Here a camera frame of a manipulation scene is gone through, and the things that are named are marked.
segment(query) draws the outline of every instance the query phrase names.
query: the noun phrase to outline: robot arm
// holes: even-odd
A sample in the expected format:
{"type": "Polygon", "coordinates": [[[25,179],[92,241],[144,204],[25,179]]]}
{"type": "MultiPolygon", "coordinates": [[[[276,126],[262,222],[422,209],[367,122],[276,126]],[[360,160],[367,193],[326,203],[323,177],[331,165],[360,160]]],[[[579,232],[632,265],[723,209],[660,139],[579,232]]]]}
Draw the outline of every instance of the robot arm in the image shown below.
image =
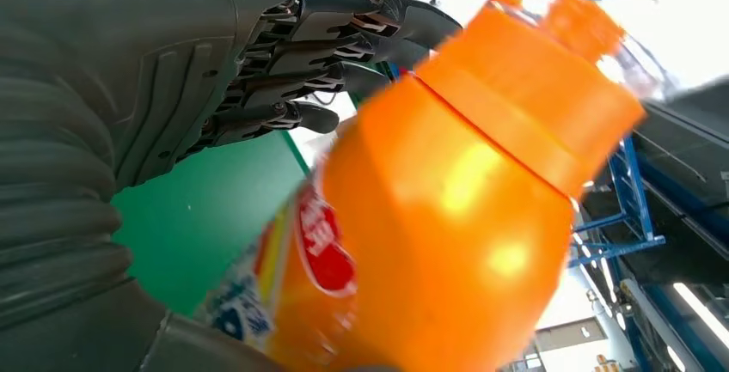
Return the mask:
{"type": "Polygon", "coordinates": [[[171,314],[110,241],[120,189],[331,113],[458,26],[410,0],[0,0],[3,370],[276,370],[171,314]]]}

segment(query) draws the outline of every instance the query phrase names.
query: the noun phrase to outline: plastic bottle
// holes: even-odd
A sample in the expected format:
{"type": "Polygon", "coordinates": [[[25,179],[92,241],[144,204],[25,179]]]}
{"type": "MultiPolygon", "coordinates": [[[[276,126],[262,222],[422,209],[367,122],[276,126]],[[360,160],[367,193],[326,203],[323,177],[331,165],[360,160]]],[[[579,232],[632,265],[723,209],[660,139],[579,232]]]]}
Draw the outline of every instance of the plastic bottle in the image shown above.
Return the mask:
{"type": "Polygon", "coordinates": [[[643,110],[595,67],[622,36],[598,7],[558,0],[537,26],[515,12],[493,0],[362,108],[211,323],[291,370],[481,371],[519,353],[566,263],[570,198],[643,110]]]}

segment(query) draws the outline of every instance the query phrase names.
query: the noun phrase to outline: blue metal frame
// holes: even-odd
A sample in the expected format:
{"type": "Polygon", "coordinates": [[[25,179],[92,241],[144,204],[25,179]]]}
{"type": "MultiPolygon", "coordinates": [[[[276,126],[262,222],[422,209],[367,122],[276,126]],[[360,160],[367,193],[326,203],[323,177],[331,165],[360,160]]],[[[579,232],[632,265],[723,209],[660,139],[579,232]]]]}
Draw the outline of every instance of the blue metal frame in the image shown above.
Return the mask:
{"type": "Polygon", "coordinates": [[[631,137],[626,137],[620,142],[620,147],[608,160],[608,165],[610,166],[610,173],[612,174],[621,211],[614,216],[587,222],[573,230],[575,233],[582,233],[613,224],[624,223],[633,232],[637,238],[637,242],[624,245],[610,244],[600,234],[598,235],[598,242],[583,241],[575,245],[580,248],[586,247],[589,253],[578,252],[581,256],[573,259],[569,264],[570,267],[588,264],[603,258],[609,259],[628,253],[639,252],[649,247],[665,244],[665,238],[655,235],[653,232],[651,213],[648,210],[646,192],[643,187],[638,158],[635,154],[633,139],[631,137]]]}

